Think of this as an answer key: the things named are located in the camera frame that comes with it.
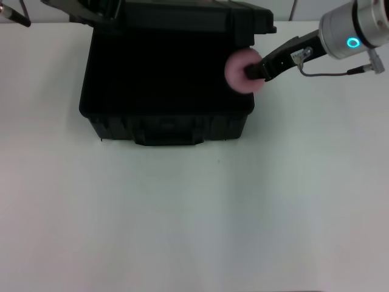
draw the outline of cable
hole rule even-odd
[[[19,0],[20,6],[22,7],[23,14],[26,18],[30,19],[29,12],[27,11],[27,7],[24,3],[24,0]]]
[[[297,7],[297,1],[298,0],[293,1],[292,11],[291,11],[291,15],[289,16],[289,21],[293,20],[294,12],[296,11],[296,7]]]
[[[346,76],[348,75],[347,72],[345,73],[319,73],[319,74],[307,74],[303,71],[303,66],[298,66],[298,70],[300,70],[300,73],[303,74],[305,77],[321,77],[321,76]]]
[[[361,74],[365,73],[367,71],[371,71],[372,67],[370,64],[368,65],[363,65],[359,66],[356,68],[352,68],[350,70],[347,70],[347,72],[344,73],[319,73],[319,74],[307,74],[303,71],[303,66],[304,63],[298,65],[298,70],[300,71],[301,74],[303,74],[305,77],[322,77],[322,76],[327,76],[327,77],[338,77],[338,76],[349,76],[349,75],[355,75],[355,74]]]

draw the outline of open lid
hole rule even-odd
[[[244,2],[129,0],[125,15],[128,29],[226,33],[237,47],[254,45],[254,34],[277,31],[270,10]]]
[[[112,30],[156,29],[228,33],[237,46],[275,33],[273,13],[244,2],[209,0],[42,0],[76,22]]]

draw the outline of gray cable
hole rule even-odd
[[[24,0],[19,0],[19,3],[20,3],[20,6],[22,7],[24,16],[25,16],[28,20],[30,20],[29,12],[27,11],[27,7],[26,7],[26,5],[25,5],[25,3],[24,3]]]
[[[298,0],[293,1],[292,11],[291,11],[291,15],[289,16],[289,21],[293,20],[293,16],[294,16],[294,13],[295,13],[296,7],[297,7],[297,1]]]
[[[344,73],[319,73],[319,74],[307,74],[303,71],[303,65],[298,65],[298,70],[300,70],[300,73],[303,74],[305,77],[321,77],[321,76],[347,76],[349,75],[347,72]]]

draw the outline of silver metal cylinder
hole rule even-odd
[[[360,29],[373,46],[389,42],[389,22],[385,11],[385,0],[358,0],[358,22]]]
[[[322,16],[319,36],[324,50],[336,59],[343,59],[367,50],[354,28],[352,2]]]

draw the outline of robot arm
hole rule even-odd
[[[389,0],[355,0],[347,3],[324,14],[318,30],[291,39],[260,63],[246,67],[245,73],[251,80],[265,81],[295,66],[308,77],[353,75],[371,70],[380,74],[385,69],[375,48],[389,43],[388,17]],[[346,73],[309,75],[303,72],[304,63],[323,55],[343,59],[365,51],[368,52],[370,64]]]

